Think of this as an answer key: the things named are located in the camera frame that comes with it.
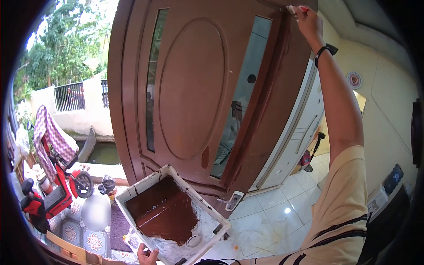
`beige shirt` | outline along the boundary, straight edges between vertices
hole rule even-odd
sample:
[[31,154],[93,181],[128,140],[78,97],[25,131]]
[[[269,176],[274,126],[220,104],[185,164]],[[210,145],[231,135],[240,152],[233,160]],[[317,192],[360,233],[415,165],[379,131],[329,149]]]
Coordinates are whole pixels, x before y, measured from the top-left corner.
[[356,264],[365,243],[366,204],[364,148],[356,145],[333,161],[321,195],[312,205],[312,226],[300,249],[250,263]]

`oval door panel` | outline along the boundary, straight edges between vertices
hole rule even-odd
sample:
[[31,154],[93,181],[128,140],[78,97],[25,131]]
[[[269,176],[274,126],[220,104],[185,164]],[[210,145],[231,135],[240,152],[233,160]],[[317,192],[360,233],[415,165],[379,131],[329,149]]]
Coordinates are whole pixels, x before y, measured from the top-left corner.
[[177,34],[165,58],[159,88],[159,122],[168,149],[191,160],[208,145],[223,97],[223,41],[205,19]]

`electric scooter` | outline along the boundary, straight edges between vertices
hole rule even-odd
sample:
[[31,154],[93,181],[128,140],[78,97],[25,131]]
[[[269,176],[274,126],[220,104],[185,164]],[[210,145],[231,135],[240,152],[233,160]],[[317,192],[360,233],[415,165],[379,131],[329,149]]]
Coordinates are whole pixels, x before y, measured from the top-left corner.
[[[27,129],[33,128],[31,122],[28,122]],[[41,143],[56,168],[57,174],[54,182],[58,187],[43,199],[40,194],[32,190],[33,180],[26,179],[22,183],[22,192],[25,197],[20,204],[22,211],[29,213],[30,222],[34,227],[45,234],[47,230],[50,230],[47,220],[53,218],[65,208],[70,208],[73,201],[71,193],[75,198],[88,198],[93,194],[94,184],[86,171],[76,169],[72,173],[66,172],[78,160],[77,153],[75,153],[72,161],[67,162],[53,148],[49,148],[45,136],[43,136]],[[69,178],[71,192],[69,192],[66,184],[66,178]]]

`white tile floor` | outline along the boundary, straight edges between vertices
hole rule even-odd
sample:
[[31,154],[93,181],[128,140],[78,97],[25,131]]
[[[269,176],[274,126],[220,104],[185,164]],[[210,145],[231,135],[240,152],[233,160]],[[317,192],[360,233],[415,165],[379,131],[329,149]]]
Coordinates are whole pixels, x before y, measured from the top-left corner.
[[328,173],[329,153],[312,159],[313,171],[289,176],[281,188],[247,197],[229,217],[230,238],[216,243],[203,259],[244,259],[298,249],[312,224],[317,184]]

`metal railing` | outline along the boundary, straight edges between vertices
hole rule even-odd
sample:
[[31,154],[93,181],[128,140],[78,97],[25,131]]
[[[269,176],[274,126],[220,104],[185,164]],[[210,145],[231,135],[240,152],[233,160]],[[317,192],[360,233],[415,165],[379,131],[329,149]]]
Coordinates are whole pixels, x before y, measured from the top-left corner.
[[58,112],[85,109],[84,87],[82,82],[55,87],[54,99]]
[[102,98],[103,98],[103,107],[109,107],[109,92],[107,90],[107,79],[102,80]]

